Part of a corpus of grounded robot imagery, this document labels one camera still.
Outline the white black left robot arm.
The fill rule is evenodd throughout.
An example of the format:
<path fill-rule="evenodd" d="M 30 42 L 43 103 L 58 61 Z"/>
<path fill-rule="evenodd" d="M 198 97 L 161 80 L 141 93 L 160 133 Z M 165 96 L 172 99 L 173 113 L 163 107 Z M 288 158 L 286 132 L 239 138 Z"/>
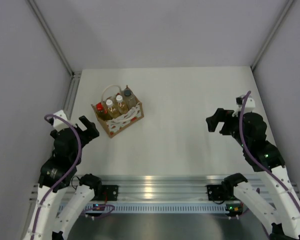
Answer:
<path fill-rule="evenodd" d="M 47 114 L 44 120 L 53 126 L 50 132 L 54 139 L 53 150 L 40 169 L 35 208 L 24 239 L 66 240 L 88 202 L 103 194 L 102 180 L 85 174 L 69 202 L 63 210 L 59 209 L 77 172 L 77 165 L 81 163 L 83 147 L 98 138 L 100 133 L 85 116 L 79 117 L 86 127 L 82 130 L 71 123 L 62 110 Z"/>

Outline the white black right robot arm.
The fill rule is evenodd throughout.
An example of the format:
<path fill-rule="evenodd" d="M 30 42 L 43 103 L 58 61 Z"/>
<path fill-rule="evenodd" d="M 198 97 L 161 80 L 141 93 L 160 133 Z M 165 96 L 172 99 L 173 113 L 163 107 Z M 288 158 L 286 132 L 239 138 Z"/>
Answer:
<path fill-rule="evenodd" d="M 218 108 L 206 118 L 209 132 L 223 123 L 220 134 L 232 136 L 242 147 L 244 159 L 264 184 L 272 203 L 268 203 L 241 173 L 222 181 L 222 192 L 238 199 L 261 222 L 271 240 L 300 240 L 300 200 L 288 176 L 278 148 L 267 140 L 267 124 L 254 112 L 241 113 Z"/>

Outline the dark cap clear square bottle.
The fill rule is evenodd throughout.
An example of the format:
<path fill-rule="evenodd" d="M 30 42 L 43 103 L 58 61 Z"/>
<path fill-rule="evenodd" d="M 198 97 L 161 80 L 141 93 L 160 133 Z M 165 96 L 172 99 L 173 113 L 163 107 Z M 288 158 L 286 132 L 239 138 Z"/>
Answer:
<path fill-rule="evenodd" d="M 127 103 L 129 109 L 132 109 L 133 107 L 135 107 L 137 105 L 136 97 L 130 89 L 125 89 L 123 91 L 123 95 L 124 95 L 125 102 Z"/>

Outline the red cap yellow bottle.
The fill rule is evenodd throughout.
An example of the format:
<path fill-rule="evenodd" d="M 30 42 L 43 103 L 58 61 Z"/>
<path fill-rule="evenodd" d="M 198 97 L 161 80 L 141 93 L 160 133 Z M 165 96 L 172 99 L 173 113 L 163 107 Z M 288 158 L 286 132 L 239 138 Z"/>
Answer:
<path fill-rule="evenodd" d="M 96 104 L 95 109 L 100 119 L 102 119 L 103 121 L 106 121 L 108 119 L 108 112 L 101 102 Z"/>

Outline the white cap amber bottle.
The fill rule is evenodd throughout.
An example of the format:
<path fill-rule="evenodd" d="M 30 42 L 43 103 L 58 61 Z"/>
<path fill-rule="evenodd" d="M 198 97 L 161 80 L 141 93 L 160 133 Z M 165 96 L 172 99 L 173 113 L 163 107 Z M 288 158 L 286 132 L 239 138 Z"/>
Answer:
<path fill-rule="evenodd" d="M 111 99 L 107 99 L 105 104 L 112 119 L 116 119 L 121 115 L 118 108 Z"/>
<path fill-rule="evenodd" d="M 129 111 L 129 107 L 127 103 L 124 101 L 123 96 L 118 94 L 115 98 L 117 107 L 119 112 L 123 115 L 126 114 Z"/>

